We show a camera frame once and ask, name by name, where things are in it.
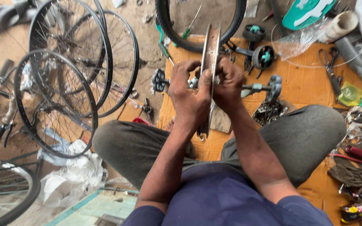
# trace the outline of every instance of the spray can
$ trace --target spray can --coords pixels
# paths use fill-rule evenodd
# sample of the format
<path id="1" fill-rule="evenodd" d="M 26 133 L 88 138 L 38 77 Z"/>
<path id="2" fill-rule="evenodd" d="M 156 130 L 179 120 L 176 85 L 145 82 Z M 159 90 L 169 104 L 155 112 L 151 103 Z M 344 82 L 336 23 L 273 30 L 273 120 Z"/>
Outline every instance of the spray can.
<path id="1" fill-rule="evenodd" d="M 323 43 L 333 42 L 352 32 L 358 26 L 358 16 L 353 11 L 345 11 L 338 14 L 322 30 L 319 41 Z"/>
<path id="2" fill-rule="evenodd" d="M 359 31 L 353 31 L 344 38 L 335 42 L 341 56 L 346 60 L 351 60 L 349 67 L 362 80 L 362 35 Z"/>

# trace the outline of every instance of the person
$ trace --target person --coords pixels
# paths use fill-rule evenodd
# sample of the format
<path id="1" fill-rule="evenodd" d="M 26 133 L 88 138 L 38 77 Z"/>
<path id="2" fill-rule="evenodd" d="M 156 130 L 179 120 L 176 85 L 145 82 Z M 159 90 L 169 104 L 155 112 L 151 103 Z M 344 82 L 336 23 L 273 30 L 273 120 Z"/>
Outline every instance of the person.
<path id="1" fill-rule="evenodd" d="M 209 114 L 211 72 L 188 88 L 200 61 L 176 64 L 168 94 L 176 118 L 163 131 L 110 121 L 96 131 L 94 150 L 139 189 L 123 226 L 332 225 L 296 188 L 346 133 L 334 109 L 309 105 L 257 130 L 240 97 L 243 72 L 227 58 L 213 99 L 228 114 L 233 134 L 220 161 L 197 161 L 190 140 Z"/>

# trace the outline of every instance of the silver rim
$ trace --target silver rim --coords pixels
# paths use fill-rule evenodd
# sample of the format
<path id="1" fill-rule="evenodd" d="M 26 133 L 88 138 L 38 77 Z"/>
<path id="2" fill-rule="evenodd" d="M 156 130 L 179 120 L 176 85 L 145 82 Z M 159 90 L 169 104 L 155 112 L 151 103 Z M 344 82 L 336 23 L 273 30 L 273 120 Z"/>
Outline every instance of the silver rim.
<path id="1" fill-rule="evenodd" d="M 11 163 L 1 165 L 0 169 L 2 168 L 9 169 L 0 170 L 0 218 L 4 217 L 26 200 L 33 188 L 32 178 L 23 168 L 15 167 L 15 165 Z M 17 201 L 5 202 L 10 198 L 12 200 L 17 198 Z"/>

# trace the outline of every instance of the dirt floor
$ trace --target dirt floor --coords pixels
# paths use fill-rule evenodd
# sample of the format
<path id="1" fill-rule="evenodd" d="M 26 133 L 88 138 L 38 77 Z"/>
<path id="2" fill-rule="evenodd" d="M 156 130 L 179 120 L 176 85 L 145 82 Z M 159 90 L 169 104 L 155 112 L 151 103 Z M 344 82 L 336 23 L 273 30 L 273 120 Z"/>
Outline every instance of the dirt floor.
<path id="1" fill-rule="evenodd" d="M 356 0 L 342 1 L 339 3 L 339 8 L 344 8 L 346 5 L 349 5 L 350 9 L 354 9 L 355 1 Z M 166 59 L 161 56 L 160 49 L 157 45 L 160 34 L 155 28 L 154 18 L 149 23 L 142 23 L 143 16 L 146 14 L 155 14 L 154 1 L 143 0 L 143 4 L 138 6 L 136 0 L 128 0 L 118 9 L 113 7 L 112 0 L 100 0 L 100 2 L 103 8 L 108 8 L 123 16 L 136 34 L 139 44 L 140 59 L 147 61 L 147 64 L 139 70 L 134 88 L 136 88 L 139 93 L 138 100 L 143 101 L 145 97 L 149 99 L 150 104 L 155 110 L 153 119 L 156 123 L 158 112 L 163 102 L 163 96 L 160 93 L 151 94 L 150 79 L 156 68 L 164 69 Z M 293 0 L 279 1 L 279 7 L 283 14 L 287 12 L 293 2 Z M 11 1 L 0 0 L 0 4 L 11 4 Z M 232 16 L 232 13 L 230 12 L 233 12 L 235 8 L 235 1 L 233 0 L 172 0 L 170 10 L 171 18 L 175 22 L 175 28 L 178 32 L 182 33 L 186 29 L 201 4 L 202 10 L 191 29 L 191 34 L 205 34 L 209 23 L 221 23 L 223 28 L 228 27 Z M 275 22 L 273 19 L 262 22 L 262 19 L 269 12 L 270 7 L 268 4 L 265 3 L 264 0 L 260 0 L 256 18 L 244 18 L 239 30 L 234 36 L 242 37 L 242 29 L 246 24 L 258 23 L 266 28 L 268 31 L 266 39 L 270 40 L 269 35 L 275 26 Z M 10 28 L 8 31 L 0 34 L 0 68 L 6 58 L 12 59 L 17 64 L 27 53 L 28 31 L 29 25 L 24 24 Z M 275 29 L 274 37 L 279 37 L 277 29 Z M 0 97 L 0 114 L 6 112 L 7 106 L 8 101 Z M 22 124 L 17 116 L 13 131 L 17 131 L 20 126 L 22 126 Z M 34 141 L 30 140 L 26 135 L 18 134 L 9 139 L 7 148 L 3 148 L 2 144 L 0 144 L 0 159 L 9 159 L 37 149 L 39 149 L 39 146 Z"/>

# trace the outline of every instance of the hand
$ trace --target hand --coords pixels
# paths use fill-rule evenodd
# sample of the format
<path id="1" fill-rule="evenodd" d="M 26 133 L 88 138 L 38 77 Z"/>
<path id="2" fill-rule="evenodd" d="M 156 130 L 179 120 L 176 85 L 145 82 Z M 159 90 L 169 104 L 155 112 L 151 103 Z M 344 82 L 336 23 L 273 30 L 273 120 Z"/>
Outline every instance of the hand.
<path id="1" fill-rule="evenodd" d="M 168 95 L 173 101 L 177 121 L 174 125 L 182 125 L 195 132 L 199 125 L 204 123 L 209 116 L 211 103 L 210 86 L 212 74 L 209 70 L 204 71 L 199 79 L 198 92 L 189 89 L 189 73 L 199 65 L 199 60 L 186 60 L 173 67 L 171 84 L 168 88 Z"/>
<path id="2" fill-rule="evenodd" d="M 219 108 L 230 115 L 238 108 L 244 107 L 241 99 L 244 73 L 228 58 L 220 60 L 216 72 L 220 73 L 219 76 L 223 82 L 214 85 L 213 99 Z"/>

